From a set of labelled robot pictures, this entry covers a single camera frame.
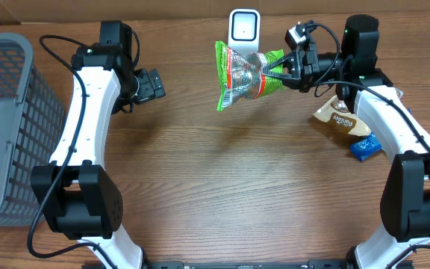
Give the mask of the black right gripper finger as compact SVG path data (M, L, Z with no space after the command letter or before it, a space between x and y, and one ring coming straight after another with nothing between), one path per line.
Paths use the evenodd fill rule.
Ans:
M263 71L271 71L273 68L281 66L282 68L292 69L297 59L297 51L292 51L271 64L267 64L263 67Z
M263 72L263 75L268 76L270 78L275 78L283 83L291 83L291 84L299 84L301 81L301 77L299 74L284 74L277 72Z

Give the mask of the beige pastry snack packet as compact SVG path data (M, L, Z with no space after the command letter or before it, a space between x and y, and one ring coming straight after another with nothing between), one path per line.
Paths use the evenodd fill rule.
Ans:
M394 87L376 86L370 88L372 92L361 92L355 98L354 107L367 106L367 103L378 103L380 105L402 105L399 91ZM314 117L324 123L334 126L336 130L347 135L367 136L370 134L363 123L357 126L357 120L353 113L348 110L347 104L337 96L332 96L321 108L313 113Z

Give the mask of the green snack packet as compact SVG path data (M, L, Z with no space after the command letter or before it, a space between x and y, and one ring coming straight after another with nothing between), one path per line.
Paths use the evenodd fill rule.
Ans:
M243 56L218 40L215 42L215 55L220 86L218 111L239 100L259 99L283 88L281 80L261 72L263 67L284 56L283 49Z

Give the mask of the blue oreo packet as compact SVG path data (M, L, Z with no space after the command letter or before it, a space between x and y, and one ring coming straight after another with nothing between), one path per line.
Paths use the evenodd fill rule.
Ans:
M349 147L353 155L360 158L360 156L376 153L386 146L387 156L392 162L394 155L402 149L400 136L405 133L402 127L407 127L399 112L392 106L378 103L367 103L367 106L360 108L354 107L352 112L357 120L356 125L363 123L370 132L365 141L361 140Z

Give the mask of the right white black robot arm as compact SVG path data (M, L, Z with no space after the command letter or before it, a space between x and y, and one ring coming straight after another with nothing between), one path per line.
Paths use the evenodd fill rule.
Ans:
M315 260L310 268L411 268L410 254L430 250L430 134L401 103L393 82L376 66L378 20L350 16L333 53L320 54L314 21L299 23L285 35L290 52L262 72L306 93L333 85L337 97L376 136L391 168L380 201L381 225L344 259Z

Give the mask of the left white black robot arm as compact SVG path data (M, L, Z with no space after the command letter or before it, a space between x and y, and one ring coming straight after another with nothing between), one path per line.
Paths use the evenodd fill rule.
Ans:
M48 164L35 166L30 183L39 203L28 233L39 259L89 248L99 268L148 268L142 247L122 225L123 201L105 170L111 117L166 95L156 69L137 68L137 33L121 21L103 21L99 41L78 42L70 62L72 100Z

